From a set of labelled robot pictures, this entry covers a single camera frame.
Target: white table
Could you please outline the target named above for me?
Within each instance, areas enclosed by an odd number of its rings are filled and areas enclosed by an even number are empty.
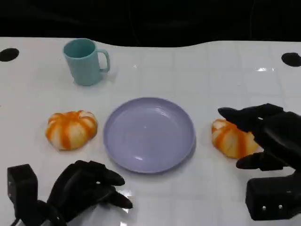
[[[254,222],[245,205],[253,177],[288,175],[293,170],[239,170],[211,145],[218,107],[272,103],[301,114],[301,68],[282,63],[301,43],[218,41],[185,48],[128,48],[97,43],[108,50],[112,70],[92,87],[73,83],[62,48],[69,39],[0,38],[0,50],[20,50],[0,62],[0,225],[14,220],[7,197],[7,167],[29,163],[47,200],[59,174],[76,160],[94,160],[120,173],[134,209],[94,207],[71,226],[299,226],[286,221]],[[114,108],[136,97],[166,98],[183,107],[197,131],[194,156],[162,175],[140,175],[110,161],[102,128]],[[75,152],[58,152],[44,131],[52,113],[89,110],[99,122],[96,137]]]

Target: purple plate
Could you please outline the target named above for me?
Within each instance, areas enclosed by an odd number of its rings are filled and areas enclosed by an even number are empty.
[[[103,129],[108,155],[139,173],[157,173],[179,164],[193,150],[195,130],[178,105],[139,98],[118,107]]]

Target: pumpkin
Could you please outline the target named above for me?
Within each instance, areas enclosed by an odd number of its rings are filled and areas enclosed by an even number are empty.
[[[97,120],[91,112],[55,113],[48,120],[46,137],[59,150],[82,147],[97,133]]]
[[[258,148],[251,132],[241,131],[225,119],[212,123],[212,143],[227,157],[235,159],[253,154]]]

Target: mug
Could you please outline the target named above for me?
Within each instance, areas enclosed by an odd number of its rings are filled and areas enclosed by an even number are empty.
[[[98,83],[103,73],[110,70],[110,57],[105,49],[97,49],[90,39],[75,39],[63,49],[70,72],[75,82],[81,86]],[[107,59],[107,68],[100,68],[97,53],[103,53]]]

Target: robotic hand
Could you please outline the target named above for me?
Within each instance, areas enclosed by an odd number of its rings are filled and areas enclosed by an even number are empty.
[[[218,112],[244,132],[252,132],[264,151],[238,160],[239,169],[295,169],[292,175],[253,178],[247,183],[246,204],[253,220],[289,219],[301,212],[301,116],[265,104]]]
[[[30,165],[8,168],[8,196],[14,204],[16,221],[40,226],[48,219],[52,225],[66,226],[81,212],[95,204],[110,203],[131,209],[133,204],[114,186],[124,185],[118,174],[95,161],[76,161],[56,180],[47,203],[38,200],[38,180]]]

